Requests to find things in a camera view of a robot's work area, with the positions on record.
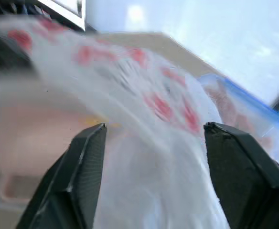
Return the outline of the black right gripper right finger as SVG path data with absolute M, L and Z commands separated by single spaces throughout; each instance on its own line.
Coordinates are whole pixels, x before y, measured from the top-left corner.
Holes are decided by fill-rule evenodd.
M 204 125 L 210 176 L 231 229 L 279 229 L 279 164 L 250 134 Z

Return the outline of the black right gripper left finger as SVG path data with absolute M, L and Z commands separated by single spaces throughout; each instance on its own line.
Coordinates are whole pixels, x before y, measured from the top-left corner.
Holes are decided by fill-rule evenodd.
M 47 170 L 16 229 L 93 229 L 107 127 L 84 129 Z

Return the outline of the white plastic bag red print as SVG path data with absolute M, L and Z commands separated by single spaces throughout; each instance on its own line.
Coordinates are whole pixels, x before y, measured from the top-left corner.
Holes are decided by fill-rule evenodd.
M 93 229 L 230 229 L 203 128 L 220 116 L 193 76 L 150 50 L 43 18 L 0 16 L 0 35 L 33 64 L 0 70 L 0 79 L 39 80 L 75 96 L 107 127 Z M 0 228 L 15 227 L 12 215 L 30 200 L 0 208 Z

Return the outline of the translucent pale plastic storage box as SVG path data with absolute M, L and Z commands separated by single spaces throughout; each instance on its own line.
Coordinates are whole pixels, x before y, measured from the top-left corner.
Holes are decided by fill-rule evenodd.
M 39 80 L 0 79 L 0 208 L 23 208 L 74 136 L 101 122 Z

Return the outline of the blue zip plastic bag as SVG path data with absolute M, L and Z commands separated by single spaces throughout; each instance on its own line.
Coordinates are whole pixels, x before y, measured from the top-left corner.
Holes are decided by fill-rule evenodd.
M 199 82 L 223 124 L 251 134 L 279 163 L 279 113 L 224 77 L 206 74 Z

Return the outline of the black rounded object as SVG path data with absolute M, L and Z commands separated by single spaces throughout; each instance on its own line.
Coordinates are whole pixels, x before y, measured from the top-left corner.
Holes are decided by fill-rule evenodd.
M 0 35 L 0 70 L 32 69 L 29 56 L 15 41 Z

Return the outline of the silver metal frame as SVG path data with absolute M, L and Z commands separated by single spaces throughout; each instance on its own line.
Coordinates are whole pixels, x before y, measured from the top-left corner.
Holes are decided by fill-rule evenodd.
M 0 0 L 0 15 L 43 18 L 75 31 L 86 30 L 86 0 Z

